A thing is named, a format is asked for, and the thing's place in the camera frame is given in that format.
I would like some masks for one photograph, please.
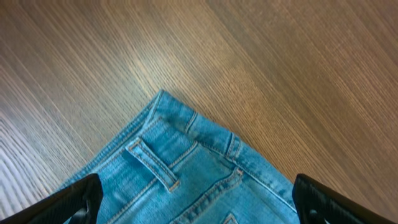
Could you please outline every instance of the wooden surface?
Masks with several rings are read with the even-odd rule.
[[[0,1],[0,218],[163,88],[398,222],[397,38],[396,0]]]

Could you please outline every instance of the jeans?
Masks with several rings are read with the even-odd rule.
[[[63,187],[97,173],[97,223],[299,223],[292,184],[166,91]]]

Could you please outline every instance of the wood grain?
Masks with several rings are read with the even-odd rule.
[[[398,222],[398,3],[0,1],[0,219],[161,88]]]

